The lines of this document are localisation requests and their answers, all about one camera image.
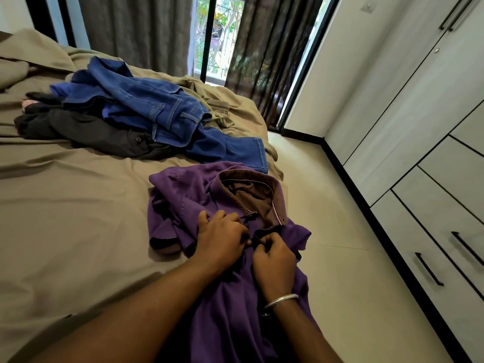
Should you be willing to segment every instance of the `beige blanket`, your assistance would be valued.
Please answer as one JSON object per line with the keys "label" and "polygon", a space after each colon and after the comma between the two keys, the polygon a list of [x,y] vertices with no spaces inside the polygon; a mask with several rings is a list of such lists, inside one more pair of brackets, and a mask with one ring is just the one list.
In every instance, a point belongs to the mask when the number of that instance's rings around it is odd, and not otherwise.
{"label": "beige blanket", "polygon": [[[118,158],[16,133],[25,93],[48,92],[94,55],[114,58],[60,46],[31,29],[0,43],[0,361],[58,319],[183,262],[161,259],[148,246],[148,176],[197,162],[182,155],[159,162]],[[130,69],[184,87],[213,113],[209,125],[224,133],[261,137],[269,174],[282,179],[250,99],[189,76]]]}

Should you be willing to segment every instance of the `wardrobe handle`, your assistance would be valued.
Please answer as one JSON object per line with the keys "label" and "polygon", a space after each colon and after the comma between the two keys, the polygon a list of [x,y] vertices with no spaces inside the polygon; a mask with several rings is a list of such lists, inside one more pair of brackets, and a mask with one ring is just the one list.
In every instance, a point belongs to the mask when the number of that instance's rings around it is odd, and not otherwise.
{"label": "wardrobe handle", "polygon": [[435,276],[435,274],[432,272],[432,270],[425,263],[424,259],[422,258],[422,254],[420,252],[415,252],[415,255],[420,260],[420,262],[422,262],[422,265],[428,271],[428,273],[430,274],[430,276],[432,276],[432,279],[435,281],[435,284],[437,284],[438,286],[443,287],[444,286],[444,283],[442,283],[439,279],[437,279],[437,276]]}
{"label": "wardrobe handle", "polygon": [[444,28],[444,24],[447,22],[447,20],[449,20],[449,18],[452,16],[453,12],[456,11],[456,8],[460,5],[461,2],[462,2],[462,0],[457,1],[457,3],[452,8],[452,10],[449,12],[449,14],[447,14],[447,16],[445,17],[444,21],[439,26],[439,29],[440,30],[444,30],[445,29]]}
{"label": "wardrobe handle", "polygon": [[458,12],[457,16],[454,18],[454,20],[452,21],[452,23],[449,25],[449,27],[447,28],[447,30],[449,32],[452,32],[453,31],[453,26],[454,24],[457,22],[457,20],[459,20],[459,18],[461,17],[461,15],[464,13],[464,11],[466,11],[466,9],[469,7],[469,5],[472,3],[472,1],[474,0],[467,0],[466,4],[464,5],[464,7]]}
{"label": "wardrobe handle", "polygon": [[481,259],[481,257],[479,257],[478,254],[475,253],[475,251],[470,248],[469,244],[467,244],[462,238],[460,238],[459,236],[459,232],[451,232],[452,235],[457,238],[457,240],[466,248],[466,250],[468,250],[470,252],[471,255],[473,255],[475,257],[475,259],[482,265],[484,266],[484,261]]}

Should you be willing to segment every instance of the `hand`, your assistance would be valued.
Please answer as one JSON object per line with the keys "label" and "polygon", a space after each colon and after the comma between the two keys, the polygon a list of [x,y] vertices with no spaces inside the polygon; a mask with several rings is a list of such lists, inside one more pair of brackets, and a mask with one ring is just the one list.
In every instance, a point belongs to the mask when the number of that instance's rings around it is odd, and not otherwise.
{"label": "hand", "polygon": [[198,243],[192,259],[211,267],[217,277],[232,266],[245,245],[250,244],[249,230],[240,223],[237,213],[226,215],[219,210],[210,221],[208,217],[206,211],[198,215]]}
{"label": "hand", "polygon": [[[296,256],[277,233],[260,240],[254,251],[254,276],[267,303],[292,293]],[[272,243],[268,253],[264,245]]]}

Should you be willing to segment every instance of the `blue garment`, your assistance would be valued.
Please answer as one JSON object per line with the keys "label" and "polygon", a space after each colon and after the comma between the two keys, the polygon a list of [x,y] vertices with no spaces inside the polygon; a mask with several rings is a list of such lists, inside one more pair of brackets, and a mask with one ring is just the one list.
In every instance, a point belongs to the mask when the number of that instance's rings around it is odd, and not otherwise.
{"label": "blue garment", "polygon": [[93,57],[87,70],[74,73],[70,83],[51,85],[51,91],[64,98],[65,109],[84,112],[101,106],[102,118],[141,129],[155,142],[183,148],[201,163],[239,162],[268,172],[261,138],[235,138],[205,129],[211,114],[198,99],[176,84],[133,77],[122,61]]}

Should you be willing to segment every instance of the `metal bangle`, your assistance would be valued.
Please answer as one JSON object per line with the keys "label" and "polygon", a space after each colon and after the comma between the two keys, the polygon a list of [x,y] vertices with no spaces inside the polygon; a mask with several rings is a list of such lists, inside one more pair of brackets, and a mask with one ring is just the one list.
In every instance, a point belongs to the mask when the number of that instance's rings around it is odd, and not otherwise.
{"label": "metal bangle", "polygon": [[287,294],[285,296],[282,296],[280,298],[277,298],[275,300],[273,300],[272,302],[270,302],[269,304],[267,304],[265,307],[264,307],[264,310],[267,310],[271,307],[274,307],[275,305],[278,305],[279,303],[281,302],[284,302],[285,300],[288,300],[288,299],[293,299],[293,298],[299,298],[299,296],[297,294]]}

